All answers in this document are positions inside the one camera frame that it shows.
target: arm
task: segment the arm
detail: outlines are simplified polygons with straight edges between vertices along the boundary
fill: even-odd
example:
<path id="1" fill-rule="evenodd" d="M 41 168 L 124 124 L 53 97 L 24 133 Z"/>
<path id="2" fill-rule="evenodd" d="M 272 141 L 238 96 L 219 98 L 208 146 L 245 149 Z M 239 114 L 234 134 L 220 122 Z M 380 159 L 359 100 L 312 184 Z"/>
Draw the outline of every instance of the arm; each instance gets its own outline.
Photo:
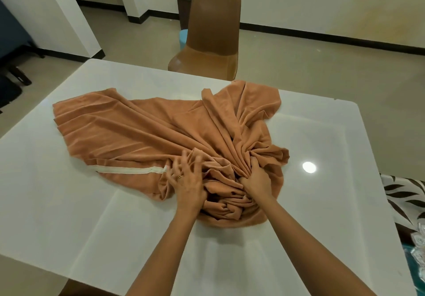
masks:
<path id="1" fill-rule="evenodd" d="M 196 217 L 207 199 L 202 185 L 201 161 L 196 158 L 194 172 L 187 164 L 186 152 L 181 163 L 176 159 L 167 179 L 177 195 L 177 211 L 155 250 L 134 280 L 126 296 L 169 296 L 178 265 Z"/>
<path id="2" fill-rule="evenodd" d="M 252 173 L 241 179 L 267 215 L 280 243 L 312 296 L 376 296 L 348 267 L 307 232 L 272 196 L 270 179 L 251 158 Z"/>

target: fabric fold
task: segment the fabric fold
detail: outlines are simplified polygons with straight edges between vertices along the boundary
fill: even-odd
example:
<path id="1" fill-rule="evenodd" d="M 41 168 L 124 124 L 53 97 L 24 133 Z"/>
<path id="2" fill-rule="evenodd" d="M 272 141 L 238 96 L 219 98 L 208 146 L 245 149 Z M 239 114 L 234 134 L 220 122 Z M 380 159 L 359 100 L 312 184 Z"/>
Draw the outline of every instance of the fabric fold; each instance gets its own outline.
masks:
<path id="1" fill-rule="evenodd" d="M 280 192 L 289 152 L 272 144 L 264 122 L 279 109 L 279 91 L 233 81 L 215 95 L 204 89 L 201 97 L 127 100 L 106 89 L 54 104 L 55 122 L 71 156 L 159 201 L 174 193 L 161 169 L 183 150 L 190 151 L 189 164 L 201 155 L 208 198 L 199 220 L 220 228 L 266 221 L 239 179 L 250 176 L 254 156 L 271 179 L 273 196 Z M 120 174 L 121 168 L 131 170 Z"/>

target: hand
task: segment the hand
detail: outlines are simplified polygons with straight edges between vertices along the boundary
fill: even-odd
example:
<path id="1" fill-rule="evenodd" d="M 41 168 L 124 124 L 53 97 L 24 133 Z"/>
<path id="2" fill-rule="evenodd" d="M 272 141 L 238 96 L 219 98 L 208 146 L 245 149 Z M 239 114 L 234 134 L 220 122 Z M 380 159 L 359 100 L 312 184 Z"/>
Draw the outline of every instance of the hand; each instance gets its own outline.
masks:
<path id="1" fill-rule="evenodd" d="M 195 158 L 192 172 L 187 163 L 187 153 L 183 151 L 182 156 L 174 160 L 172 169 L 167 171 L 167 179 L 177 195 L 177 212 L 198 216 L 207 199 L 202 184 L 201 156 Z"/>
<path id="2" fill-rule="evenodd" d="M 251 176 L 246 179 L 239 179 L 245 191 L 258 203 L 262 197 L 272 196 L 272 181 L 268 174 L 263 170 L 255 157 L 251 156 Z"/>

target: white trim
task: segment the white trim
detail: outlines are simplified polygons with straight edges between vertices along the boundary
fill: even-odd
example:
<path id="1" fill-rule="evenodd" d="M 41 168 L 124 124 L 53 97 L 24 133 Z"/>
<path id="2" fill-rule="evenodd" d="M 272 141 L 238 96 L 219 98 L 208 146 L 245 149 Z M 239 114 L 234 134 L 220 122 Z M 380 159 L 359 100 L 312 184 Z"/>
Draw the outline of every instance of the white trim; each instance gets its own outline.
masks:
<path id="1" fill-rule="evenodd" d="M 109 174 L 149 174 L 149 173 L 162 174 L 167 171 L 167 165 L 165 165 L 164 168 L 159 166 L 152 166 L 152 167 L 146 167 L 146 168 L 131 168 L 131 167 L 88 165 L 88 168 L 95 170 L 96 172 L 99 172 L 99 173 L 109 173 Z"/>

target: chair seat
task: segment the chair seat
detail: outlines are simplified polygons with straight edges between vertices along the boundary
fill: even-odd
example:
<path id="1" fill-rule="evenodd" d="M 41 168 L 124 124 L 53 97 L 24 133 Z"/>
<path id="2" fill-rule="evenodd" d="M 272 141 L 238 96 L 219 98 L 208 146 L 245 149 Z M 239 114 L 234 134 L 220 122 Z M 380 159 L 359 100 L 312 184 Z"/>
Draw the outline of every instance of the chair seat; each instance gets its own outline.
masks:
<path id="1" fill-rule="evenodd" d="M 238 71 L 238 54 L 216 55 L 185 46 L 171 59 L 168 71 L 232 81 Z"/>

